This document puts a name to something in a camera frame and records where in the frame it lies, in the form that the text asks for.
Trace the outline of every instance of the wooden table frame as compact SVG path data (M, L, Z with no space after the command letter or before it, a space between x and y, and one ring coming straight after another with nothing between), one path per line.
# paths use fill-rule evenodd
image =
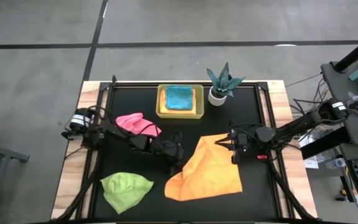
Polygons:
M206 82L207 81L150 81L150 82ZM119 83L150 83L150 82L119 82ZM264 112L265 123L267 126L271 126L269 111L267 110L267 101L266 98L270 97L272 104L272 110L274 115L274 121L277 127L283 126L284 124L289 123L293 120L292 113L289 107L289 102L287 98L287 93L285 91L284 82L282 80L261 80L260 82L265 82L268 84L268 94L265 96L264 91L260 91L262 110ZM80 98L78 100L77 108L87 108L96 104L99 93L99 81L90 81L84 82L81 89ZM101 96L101 105L106 105L107 92L104 91ZM69 142L67 147L67 154L75 151L80 148L81 140L73 140ZM62 175L60 177L60 182L55 198L55 203L52 210L51 218L59 217L69 206L71 201L75 198L81 187L81 181L83 178L85 159L87 151L82 149L77 153L70 156L64 163L62 169ZM95 159L97 152L93 152L91 160L91 170L94 167ZM285 166L285 173L287 175L287 181L289 187L295 197L299 202L304 206L306 211L308 211L312 216L317 217L316 209L314 206L313 196L311 194L310 185L308 177L306 174L305 165L303 163L302 154L298 149L292 147L286 147L282 152L283 163ZM278 162L275 161L276 169L279 169ZM278 187L278 194L280 198L281 208L283 217L289 217L289 212L287 209L287 200ZM87 191L84 198L84 206L82 217L87 216L89 203L90 203L90 193L91 188Z

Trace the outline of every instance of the towel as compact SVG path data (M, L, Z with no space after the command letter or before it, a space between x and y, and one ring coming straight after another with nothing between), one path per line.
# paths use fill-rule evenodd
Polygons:
M137 174L119 172L100 180L104 199L118 214L137 205L152 188L153 182Z
M116 119L116 123L118 126L124 128L127 131L130 131L134 134L140 134L140 132L148 125L152 124L152 122L143 119L142 113L133 113L130 115L120 116ZM161 130L157 128L155 130L155 126L151 125L146 128L141 134L148 134L151 136L158 136L161 133Z
M182 172L168 180L165 196L186 201L242 192L238 166L231 162L233 152L215 144L226 136L202 136Z
M165 95L165 90L161 90L160 93L160 113L167 114L196 114L196 91L193 91L193 106L191 110L169 110L165 106L167 103L167 98Z
M191 86L168 86L166 107L171 110L191 110L193 108L193 91Z

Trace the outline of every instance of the white pot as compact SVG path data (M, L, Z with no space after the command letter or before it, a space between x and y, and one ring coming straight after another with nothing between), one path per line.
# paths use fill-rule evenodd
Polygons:
M226 97L227 96L224 96L224 98L216 98L215 96L212 95L212 87L209 89L208 101L214 106L223 105L224 102L226 101Z

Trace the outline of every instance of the black cable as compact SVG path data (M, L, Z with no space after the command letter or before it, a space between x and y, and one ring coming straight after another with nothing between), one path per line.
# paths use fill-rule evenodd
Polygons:
M164 147L175 147L176 145L180 145L180 143L181 143L182 135L181 135L180 132L176 132L176 134L179 135L179 143L178 143L178 144L173 143L173 145L172 145L172 144L169 145L169 142L161 140L161 139L160 139L160 135L159 135L159 133L158 133L158 127L157 127L157 125L154 124L154 123L151 123L151 124L147 125L146 127L144 127L144 128L143 128L139 133L137 133L137 134L125 132L126 130L123 129L123 128L121 128L121 127L116 123L115 120L113 121L113 123L114 123L114 125L117 126L118 130L119 130L123 135L125 135L125 136L127 136L127 137L129 137L129 138L133 138L133 137L136 137L136 136L138 136L138 135L141 135L148 127L154 126L156 136L151 136L151 135L147 135L147 136L150 137L151 139L154 139L154 140L156 140L157 142L161 143L162 146L164 146Z
M318 86L317 86L317 92L318 92L318 95L320 96L320 100L323 100L323 97L321 97L321 93L320 93L320 87L323 85L321 83L321 81L323 81L323 78L320 80L320 82L318 83Z
M320 99L321 101L324 101L326 95L328 93L328 86L326 86L324 89L323 89L323 97Z
M81 149L83 149L83 148L84 148L84 147L81 147L81 148L79 148L79 149L77 149L77 150L75 150L75 151L69 153L69 155L66 155L66 156L65 156L65 159L67 159L67 157L71 156L72 154L78 152L79 150L81 150Z
M293 99L293 101L296 103L296 105L299 106L299 109L300 109L302 115L305 115L305 112L303 111L303 108L302 108L302 106L298 103L298 101L297 101L296 99Z
M310 101L310 100L299 100L299 99L293 99L293 100L303 103L322 103L322 101Z
M316 88L316 92L314 93L314 97L313 97L313 101L317 100L317 94L318 94L318 89L320 88L320 83L324 80L324 78L321 78L320 81L317 84L317 88Z
M298 112L302 113L301 109L297 108L296 106L290 105L290 107L296 109Z
M70 124L71 119L73 118L75 112L72 114L72 116L70 117L70 119L67 121L66 125L65 125L65 130L68 132L71 132L70 128L68 128L67 126Z
M280 153L282 152L284 150L284 148L283 149L280 149L280 150L278 150L278 151L276 151L276 157L274 157L273 159L269 159L271 162L274 162L275 160L277 160L278 159L278 157L279 157L279 155L280 155Z
M298 146L294 146L293 144L290 144L290 143L287 143L287 146L291 146L291 147L294 147L295 149L302 150L300 147L298 147Z
M342 118L342 119L339 119L339 120L336 120L336 121L331 120L331 119L321 119L321 121L323 121L323 122L331 122L331 123L337 123L337 122L345 121L345 120L346 120L346 118Z
M255 139L256 141L260 141L260 140L257 139L253 134L249 133L249 132L246 131L246 130L243 130L243 129L241 129L241 128L233 128L233 129L234 129L234 130L237 130L237 131L240 131L240 132L242 132L242 133L248 135L249 137Z
M319 75L321 75L321 74L323 74L323 73L320 72L320 73L317 74L317 75L313 75L313 76L311 76L311 77L309 77L309 78L305 78L305 79L302 79L302 80L297 81L297 82L295 82L295 83L291 83L291 84L285 86L285 88L286 88L286 87L289 87L289 86L292 86L292 85L295 85L295 84L298 84L298 83L301 83L301 82L304 82L304 81L309 80L309 79L311 79L311 78L317 77L317 76L319 76Z
M104 119L106 119L106 118L107 118L107 119L110 119L110 114L109 114L109 112L108 112L105 108L103 108L103 107L101 107L101 106L98 106L98 105L89 106L87 109L85 109L84 115L83 115L83 123L84 123L84 126L85 126L86 128L88 128L88 130L89 130L89 129L92 129L91 125L92 125L93 123L85 121L85 115L86 115L86 112L88 112L88 111L91 110L92 108L95 108L95 109L99 109L99 110L103 110L103 111L104 111L104 116L101 116L100 113L97 113L97 111L94 111L94 115L97 116L100 120L104 120Z
M260 124L260 123L241 123L241 124L231 125L230 128L236 128L236 127L244 126L244 125L249 125L249 126L259 125L259 126L264 127L264 125L263 125L263 124Z
M307 137L315 128L316 128L316 127L312 128L309 132L307 132L307 133L305 134L305 136L303 136L303 138L301 138L301 139L299 140L299 142L301 142L305 137Z

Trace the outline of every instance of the succulent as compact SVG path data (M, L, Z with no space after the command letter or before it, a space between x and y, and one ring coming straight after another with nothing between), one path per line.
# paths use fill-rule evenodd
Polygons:
M231 75L229 74L229 62L226 62L224 65L219 78L216 77L211 69L207 68L206 71L212 81L212 90L221 96L233 96L232 90L240 85L243 79L245 79L245 77L231 78Z

